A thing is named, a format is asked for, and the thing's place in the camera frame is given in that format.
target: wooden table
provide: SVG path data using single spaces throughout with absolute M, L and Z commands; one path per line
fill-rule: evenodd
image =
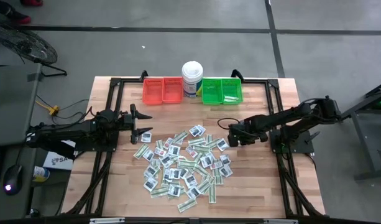
M 105 107 L 110 78 L 95 77 L 94 79 L 88 104 L 88 107 L 93 107 L 94 112 L 101 111 Z M 278 80 L 284 109 L 298 105 L 295 80 L 292 78 Z M 129 105 L 135 103 L 141 113 L 153 116 L 153 119 L 137 121 L 137 127 L 153 127 L 152 143 L 149 146 L 154 149 L 157 140 L 163 139 L 165 142 L 167 138 L 173 138 L 174 134 L 189 130 L 196 124 L 203 125 L 207 129 L 206 134 L 212 134 L 213 139 L 226 138 L 227 131 L 216 124 L 219 118 L 244 119 L 255 114 L 268 114 L 265 89 L 262 85 L 243 85 L 243 94 L 244 102 L 240 105 L 209 106 L 203 105 L 201 98 L 184 98 L 182 103 L 177 105 L 147 106 L 142 102 L 142 84 L 127 83 L 124 87 L 121 110 L 129 110 Z M 116 96 L 112 101 L 112 110 L 115 102 Z M 137 160 L 133 157 L 142 144 L 132 145 L 129 142 L 129 136 L 128 131 L 120 134 L 117 151 L 112 157 L 103 216 L 285 217 L 277 161 L 271 152 L 269 142 L 257 142 L 250 146 L 226 149 L 224 153 L 228 154 L 232 160 L 233 175 L 224 179 L 224 185 L 216 187 L 217 203 L 210 204 L 207 195 L 200 196 L 197 198 L 197 206 L 179 213 L 177 205 L 188 200 L 188 197 L 183 194 L 179 198 L 171 200 L 168 200 L 167 197 L 150 198 L 149 191 L 143 187 L 143 171 L 149 163 L 144 158 Z M 186 140 L 189 139 L 193 139 L 193 137 L 189 135 Z M 187 141 L 183 143 L 182 149 L 186 146 Z M 193 160 L 185 150 L 182 150 L 181 154 Z M 214 155 L 217 157 L 220 154 L 221 152 L 215 148 Z M 94 158 L 94 152 L 86 152 L 74 162 L 62 212 L 71 209 L 89 186 Z M 310 158 L 302 154 L 294 154 L 294 162 L 300 189 L 316 209 L 324 213 L 313 163 Z M 96 191 L 94 207 L 96 207 L 95 201 L 98 199 L 99 189 Z M 291 207 L 296 212 L 292 190 L 289 190 L 288 193 Z

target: green basket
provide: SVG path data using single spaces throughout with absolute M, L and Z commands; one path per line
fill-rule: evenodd
M 220 79 L 203 78 L 202 87 L 203 104 L 218 105 L 223 102 L 222 81 Z
M 232 100 L 230 102 L 225 101 L 225 96 L 231 96 L 238 98 L 237 100 Z M 235 105 L 242 103 L 242 90 L 241 90 L 241 80 L 238 78 L 223 78 L 222 79 L 222 99 L 223 104 Z

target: gray floor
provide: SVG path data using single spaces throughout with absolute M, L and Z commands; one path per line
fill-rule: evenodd
M 77 0 L 47 1 L 22 8 L 34 24 L 65 26 L 269 28 L 263 0 Z M 381 30 L 381 1 L 271 0 L 279 29 Z M 269 34 L 178 34 L 124 32 L 38 32 L 59 55 L 65 78 L 48 78 L 39 95 L 54 105 L 89 96 L 96 75 L 180 74 L 197 60 L 206 76 L 236 68 L 246 77 L 277 77 Z M 346 110 L 381 83 L 381 36 L 279 35 L 285 75 L 295 78 L 301 100 L 329 95 Z M 0 46 L 0 63 L 20 64 Z M 85 104 L 66 111 L 84 110 Z M 36 107 L 32 123 L 50 122 Z M 356 183 L 368 171 L 351 121 L 318 126 L 314 139 L 326 213 L 336 218 L 381 222 L 381 179 Z M 41 188 L 34 206 L 53 215 L 62 186 Z

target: black computer mouse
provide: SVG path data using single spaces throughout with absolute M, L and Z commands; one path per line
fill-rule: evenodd
M 7 195 L 15 195 L 22 188 L 22 169 L 21 165 L 13 165 L 4 174 L 3 187 Z

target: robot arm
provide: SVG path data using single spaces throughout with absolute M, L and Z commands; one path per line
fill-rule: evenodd
M 312 99 L 311 103 L 302 102 L 297 107 L 290 108 L 272 115 L 255 115 L 229 125 L 227 140 L 231 147 L 254 144 L 255 140 L 265 142 L 268 140 L 266 132 L 281 124 L 301 119 L 294 125 L 284 125 L 281 128 L 281 141 L 292 142 L 301 133 L 317 124 L 333 124 L 340 120 L 341 112 L 335 100 L 326 96 L 324 99 Z
M 107 109 L 97 112 L 94 118 L 80 123 L 63 125 L 44 125 L 40 123 L 30 127 L 26 144 L 29 147 L 40 147 L 47 151 L 56 152 L 61 156 L 74 159 L 73 151 L 102 151 L 116 150 L 119 131 L 131 131 L 131 143 L 136 144 L 137 137 L 152 128 L 136 128 L 135 119 L 150 119 L 139 113 L 134 104 L 130 105 L 130 113 L 115 112 Z M 64 140 L 75 142 L 71 147 Z

